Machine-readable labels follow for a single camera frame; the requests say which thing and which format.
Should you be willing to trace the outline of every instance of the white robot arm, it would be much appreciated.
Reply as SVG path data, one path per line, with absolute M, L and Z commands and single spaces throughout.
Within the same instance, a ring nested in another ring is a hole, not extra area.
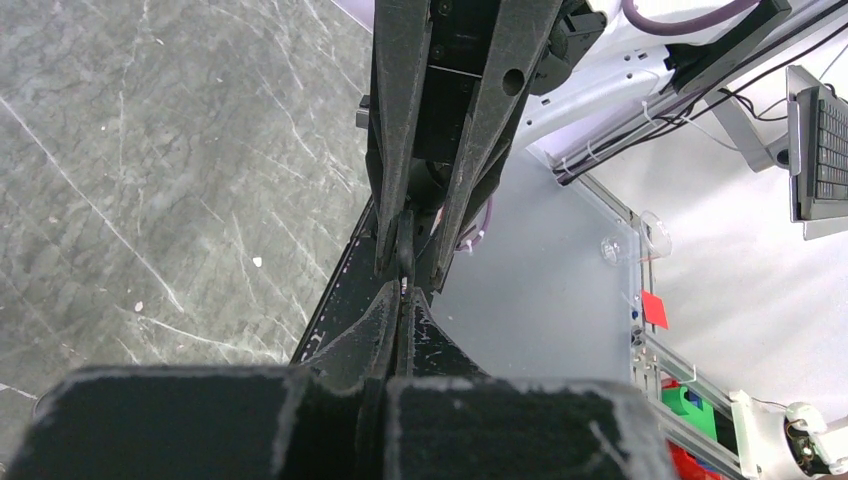
M 751 480 L 805 480 L 848 472 L 848 417 L 830 424 L 808 403 L 765 408 L 730 392 L 742 474 Z
M 848 417 L 825 423 L 818 409 L 797 402 L 789 405 L 786 420 L 792 429 L 807 434 L 802 448 L 809 458 L 820 459 L 834 475 L 848 473 Z

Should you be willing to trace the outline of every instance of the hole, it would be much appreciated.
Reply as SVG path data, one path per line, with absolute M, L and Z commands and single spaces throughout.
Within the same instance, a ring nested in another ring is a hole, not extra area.
M 777 163 L 784 167 L 789 166 L 789 150 L 783 149 L 777 152 Z
M 513 68 L 504 74 L 503 89 L 504 93 L 510 97 L 514 97 L 524 88 L 524 74 L 521 70 Z

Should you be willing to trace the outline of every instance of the screw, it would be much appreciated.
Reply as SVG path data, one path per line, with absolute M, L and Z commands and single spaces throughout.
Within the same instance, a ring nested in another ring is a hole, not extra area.
M 439 13 L 441 15 L 447 16 L 451 10 L 453 10 L 453 5 L 450 0 L 443 0 L 439 3 Z
M 441 60 L 445 56 L 445 47 L 434 45 L 433 50 L 430 51 L 430 55 L 433 56 L 433 60 Z

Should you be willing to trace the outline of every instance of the red sticker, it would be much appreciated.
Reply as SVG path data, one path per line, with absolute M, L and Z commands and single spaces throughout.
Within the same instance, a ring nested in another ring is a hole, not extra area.
M 665 306 L 660 297 L 642 290 L 642 308 L 646 322 L 668 330 L 668 317 L 665 315 Z

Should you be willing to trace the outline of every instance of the green object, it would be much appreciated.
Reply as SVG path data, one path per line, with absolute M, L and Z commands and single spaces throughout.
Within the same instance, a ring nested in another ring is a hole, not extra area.
M 690 393 L 688 387 L 666 388 L 663 390 L 663 403 L 677 416 L 700 430 L 704 435 L 718 441 L 713 406 Z

